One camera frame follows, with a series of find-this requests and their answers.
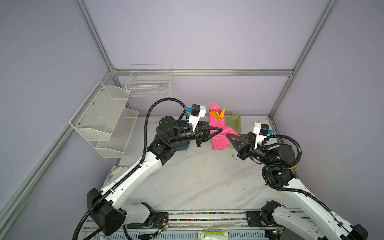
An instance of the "folded pink cloth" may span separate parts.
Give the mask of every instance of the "folded pink cloth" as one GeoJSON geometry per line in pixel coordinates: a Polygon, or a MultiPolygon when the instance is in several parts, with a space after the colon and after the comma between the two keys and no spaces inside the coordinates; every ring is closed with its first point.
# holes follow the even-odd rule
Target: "folded pink cloth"
{"type": "MultiPolygon", "coordinates": [[[[221,113],[221,108],[216,104],[212,103],[209,107],[209,111],[211,110],[217,110],[219,114],[221,113]]],[[[237,132],[233,130],[232,128],[225,125],[225,117],[222,119],[217,120],[215,117],[212,116],[212,114],[209,113],[209,125],[213,127],[220,127],[223,129],[223,131],[216,136],[212,138],[212,149],[213,150],[223,150],[226,148],[231,142],[227,138],[227,133],[231,133],[234,135],[237,135],[237,132]]]]}

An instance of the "aluminum frame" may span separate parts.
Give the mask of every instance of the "aluminum frame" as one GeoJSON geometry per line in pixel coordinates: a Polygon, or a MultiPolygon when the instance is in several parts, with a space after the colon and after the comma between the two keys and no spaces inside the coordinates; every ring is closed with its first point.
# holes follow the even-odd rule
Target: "aluminum frame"
{"type": "MultiPolygon", "coordinates": [[[[272,129],[278,134],[278,130],[273,121],[273,116],[275,115],[277,109],[281,105],[281,102],[284,100],[289,88],[294,82],[297,74],[299,73],[301,67],[303,66],[306,58],[309,55],[309,52],[313,48],[316,40],[318,39],[322,29],[324,28],[325,23],[331,16],[334,8],[336,7],[339,0],[328,0],[326,6],[324,7],[319,20],[317,21],[307,43],[305,44],[293,70],[291,69],[234,69],[234,70],[174,70],[174,75],[179,76],[288,76],[288,79],[279,94],[275,104],[271,112],[269,113],[268,120],[271,123],[272,129]]],[[[74,0],[79,13],[87,27],[92,41],[94,42],[104,65],[108,69],[107,73],[103,76],[102,82],[106,83],[109,80],[113,80],[118,87],[120,86],[119,81],[117,80],[117,76],[129,75],[131,70],[119,70],[115,69],[109,60],[105,47],[101,41],[101,38],[96,30],[94,22],[90,16],[89,10],[86,6],[85,0],[74,0]]],[[[90,104],[92,100],[92,96],[94,96],[99,89],[94,89],[87,99],[81,105],[82,113],[85,111],[86,106],[90,104]]],[[[68,124],[58,138],[54,141],[52,146],[49,148],[47,153],[40,160],[38,165],[34,168],[29,177],[25,180],[23,185],[19,188],[17,193],[12,197],[8,205],[0,214],[0,240],[3,239],[11,227],[14,225],[29,200],[32,198],[35,189],[39,186],[43,176],[47,173],[52,163],[57,159],[61,151],[66,146],[70,136],[74,132],[74,129],[68,124]]]]}

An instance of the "pink cloth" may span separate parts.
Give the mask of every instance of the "pink cloth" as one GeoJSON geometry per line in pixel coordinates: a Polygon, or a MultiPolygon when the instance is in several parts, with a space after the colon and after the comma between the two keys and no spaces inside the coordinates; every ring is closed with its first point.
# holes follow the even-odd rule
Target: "pink cloth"
{"type": "MultiPolygon", "coordinates": [[[[221,108],[216,104],[212,103],[209,107],[209,111],[211,110],[217,110],[219,114],[221,113],[221,108]]],[[[231,133],[234,135],[237,135],[237,132],[233,130],[232,128],[225,125],[224,118],[217,120],[215,117],[212,116],[212,114],[209,113],[209,125],[213,127],[220,127],[223,129],[223,131],[216,136],[212,138],[212,149],[213,150],[223,150],[226,148],[231,142],[227,138],[227,133],[231,133]]]]}

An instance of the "robotic arm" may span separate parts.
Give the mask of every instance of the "robotic arm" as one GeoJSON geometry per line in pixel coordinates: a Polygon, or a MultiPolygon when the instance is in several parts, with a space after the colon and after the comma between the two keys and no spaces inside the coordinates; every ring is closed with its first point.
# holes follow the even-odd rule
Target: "robotic arm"
{"type": "MultiPolygon", "coordinates": [[[[200,147],[203,142],[222,132],[221,128],[209,126],[209,123],[205,121],[199,121],[200,117],[205,116],[205,112],[205,107],[193,104],[192,108],[185,108],[179,118],[179,124],[171,116],[163,117],[156,128],[157,134],[154,140],[146,148],[145,158],[139,159],[112,184],[103,187],[100,191],[93,188],[88,192],[88,211],[76,228],[73,240],[77,240],[78,232],[88,216],[92,217],[99,229],[85,239],[91,239],[101,231],[109,236],[122,225],[130,223],[140,223],[144,227],[150,227],[155,211],[147,203],[124,205],[124,202],[140,183],[173,156],[176,152],[173,143],[196,140],[197,147],[200,147]],[[182,126],[180,119],[187,112],[191,115],[189,124],[182,126]]],[[[264,164],[262,174],[266,185],[289,197],[316,224],[294,215],[275,201],[267,202],[262,208],[261,216],[254,219],[248,218],[248,221],[253,220],[265,226],[276,223],[291,229],[306,240],[367,240],[368,233],[362,226],[352,226],[331,211],[289,170],[301,158],[299,144],[285,135],[267,136],[268,129],[269,126],[266,124],[255,123],[253,132],[239,136],[227,134],[227,138],[235,147],[240,159],[250,158],[258,164],[264,164]],[[271,138],[284,138],[291,141],[298,150],[297,157],[295,158],[295,152],[288,144],[278,142],[266,145],[271,138]]],[[[275,232],[270,237],[279,239],[280,233],[275,232]]]]}

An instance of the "table surface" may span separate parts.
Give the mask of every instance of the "table surface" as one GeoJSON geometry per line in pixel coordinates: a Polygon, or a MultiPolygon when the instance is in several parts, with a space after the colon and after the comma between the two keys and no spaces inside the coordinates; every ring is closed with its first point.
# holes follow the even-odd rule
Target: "table surface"
{"type": "MultiPolygon", "coordinates": [[[[161,118],[149,118],[148,144],[161,118]]],[[[137,118],[120,166],[131,166],[141,157],[144,120],[137,118]]],[[[242,116],[242,133],[253,131],[255,122],[269,124],[266,116],[242,116]]],[[[210,142],[197,148],[192,141],[138,186],[126,204],[147,202],[156,210],[230,210],[259,209],[275,200],[286,208],[298,208],[281,192],[265,186],[262,168],[250,159],[239,159],[235,149],[214,151],[210,142]]]]}

